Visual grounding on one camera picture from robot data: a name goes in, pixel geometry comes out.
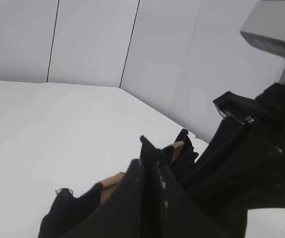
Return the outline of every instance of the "black fabric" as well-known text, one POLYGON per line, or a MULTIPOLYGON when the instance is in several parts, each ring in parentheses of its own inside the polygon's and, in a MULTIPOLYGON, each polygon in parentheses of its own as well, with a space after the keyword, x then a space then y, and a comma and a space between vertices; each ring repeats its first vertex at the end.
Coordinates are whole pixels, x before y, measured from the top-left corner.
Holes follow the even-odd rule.
POLYGON ((82 222, 99 207, 102 188, 97 183, 79 198, 73 197, 69 189, 61 189, 41 222, 38 238, 58 238, 82 222))

